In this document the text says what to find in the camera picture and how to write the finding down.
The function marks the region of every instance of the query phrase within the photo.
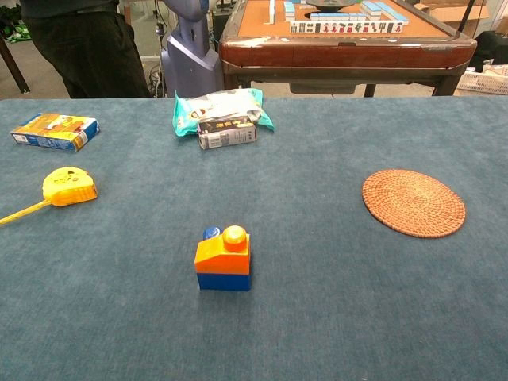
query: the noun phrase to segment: yellow knob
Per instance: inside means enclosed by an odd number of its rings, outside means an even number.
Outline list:
[[[247,245],[247,232],[241,226],[229,226],[222,234],[225,248],[230,252],[241,252]]]

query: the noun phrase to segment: orange block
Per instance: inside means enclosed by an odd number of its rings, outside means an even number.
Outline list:
[[[197,273],[248,275],[250,251],[250,235],[240,226],[230,226],[199,242],[194,266]]]

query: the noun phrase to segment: plastic basket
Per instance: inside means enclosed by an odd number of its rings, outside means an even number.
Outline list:
[[[460,78],[457,89],[508,95],[508,76],[465,72]]]

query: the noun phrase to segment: plastic snack bag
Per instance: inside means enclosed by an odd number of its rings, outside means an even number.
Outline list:
[[[220,121],[248,116],[257,125],[275,131],[269,116],[263,111],[263,91],[235,89],[218,91],[199,98],[179,98],[175,94],[173,128],[179,137],[198,133],[201,121]]]

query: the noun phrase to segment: dark bowl on mahjong table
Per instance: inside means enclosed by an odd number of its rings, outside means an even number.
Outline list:
[[[356,0],[306,0],[310,6],[315,6],[321,12],[334,13],[340,8],[356,4]]]

